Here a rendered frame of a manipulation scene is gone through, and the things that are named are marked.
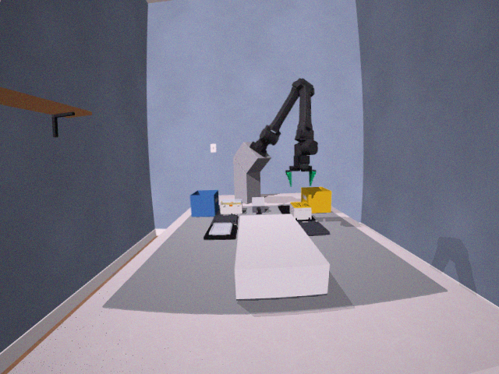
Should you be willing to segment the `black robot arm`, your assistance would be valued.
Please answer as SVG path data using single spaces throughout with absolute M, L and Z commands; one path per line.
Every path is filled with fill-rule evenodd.
M 279 136 L 281 135 L 279 129 L 299 97 L 299 124 L 296 130 L 296 132 L 298 132 L 295 137 L 295 140 L 299 143 L 294 145 L 294 149 L 295 154 L 300 154 L 300 156 L 294 156 L 294 166 L 300 166 L 302 169 L 307 169 L 310 163 L 310 155 L 314 155 L 318 151 L 318 142 L 314 140 L 314 131 L 311 122 L 311 97 L 313 95 L 313 85 L 305 79 L 299 78 L 297 81 L 293 82 L 291 92 L 274 121 L 270 125 L 266 125 L 260 133 L 259 140 L 252 142 L 252 146 L 250 145 L 249 147 L 265 157 L 267 153 L 266 145 L 275 145 L 278 142 Z

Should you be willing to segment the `blue bin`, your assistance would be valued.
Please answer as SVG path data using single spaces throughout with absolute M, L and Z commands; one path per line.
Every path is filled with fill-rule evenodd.
M 197 190 L 190 195 L 192 217 L 214 217 L 219 211 L 218 190 Z

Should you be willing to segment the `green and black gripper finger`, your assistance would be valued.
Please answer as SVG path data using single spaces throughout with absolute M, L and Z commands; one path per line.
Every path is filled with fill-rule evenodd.
M 287 174 L 290 186 L 292 187 L 292 173 L 291 172 L 285 172 Z
M 312 181 L 316 173 L 317 173 L 316 171 L 309 171 L 310 186 L 312 185 Z

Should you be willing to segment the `yellow bin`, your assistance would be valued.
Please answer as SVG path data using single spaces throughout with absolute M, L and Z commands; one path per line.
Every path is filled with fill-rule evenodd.
M 312 213 L 331 212 L 331 190 L 323 187 L 301 188 L 301 202 L 311 206 Z

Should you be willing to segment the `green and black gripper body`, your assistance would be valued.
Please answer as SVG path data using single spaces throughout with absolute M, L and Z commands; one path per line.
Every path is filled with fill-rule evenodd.
M 300 156 L 300 154 L 296 154 L 295 156 Z M 291 169 L 289 168 L 290 171 L 317 171 L 317 170 L 312 170 L 312 166 L 309 166 L 307 169 L 302 169 L 299 167 L 291 167 Z M 286 170 L 285 170 L 286 171 Z M 290 171 L 286 171 L 286 172 L 290 172 Z

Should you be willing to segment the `grey bench mat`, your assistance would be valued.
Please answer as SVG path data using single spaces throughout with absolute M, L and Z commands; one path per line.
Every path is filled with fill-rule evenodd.
M 336 309 L 448 291 L 336 213 L 312 213 L 329 235 L 309 236 L 330 263 L 327 295 L 236 301 L 240 216 L 282 214 L 278 204 L 237 214 L 235 239 L 204 240 L 214 217 L 192 214 L 102 308 L 187 314 L 263 314 Z

